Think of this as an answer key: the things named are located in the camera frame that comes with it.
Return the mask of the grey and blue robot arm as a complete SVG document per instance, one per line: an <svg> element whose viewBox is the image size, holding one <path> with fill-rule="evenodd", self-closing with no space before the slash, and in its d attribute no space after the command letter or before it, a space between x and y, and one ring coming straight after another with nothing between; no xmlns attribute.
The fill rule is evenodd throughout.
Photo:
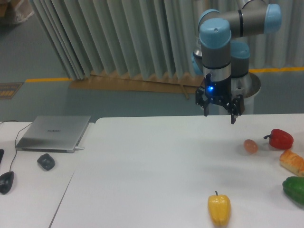
<svg viewBox="0 0 304 228"><path fill-rule="evenodd" d="M277 32L282 24L278 4L263 0L239 0L236 11L209 9L198 21L198 44L192 53L195 72L203 81L195 103L205 116L209 105L223 107L234 124L260 90L257 76L249 72L249 46L238 38Z"/></svg>

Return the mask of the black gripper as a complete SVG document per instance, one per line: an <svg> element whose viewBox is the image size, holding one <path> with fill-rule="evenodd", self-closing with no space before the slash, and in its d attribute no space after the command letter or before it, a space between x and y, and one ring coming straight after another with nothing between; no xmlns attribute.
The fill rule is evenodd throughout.
<svg viewBox="0 0 304 228"><path fill-rule="evenodd" d="M206 74L204 87L200 86L195 92L195 104L199 105L204 112L204 116L209 115L209 104L224 105L230 114L231 124L236 122L238 116L244 112L244 97L242 94L231 98L231 77L212 81L211 74Z"/></svg>

